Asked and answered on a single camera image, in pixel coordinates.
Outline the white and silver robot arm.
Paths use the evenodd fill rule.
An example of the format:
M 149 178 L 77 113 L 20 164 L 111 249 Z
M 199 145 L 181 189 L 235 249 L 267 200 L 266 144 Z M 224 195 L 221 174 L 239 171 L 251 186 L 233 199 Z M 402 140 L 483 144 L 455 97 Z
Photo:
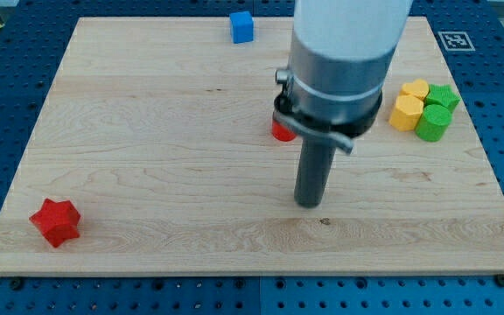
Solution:
M 412 0 L 297 0 L 274 118 L 301 137 L 350 153 L 373 125 Z

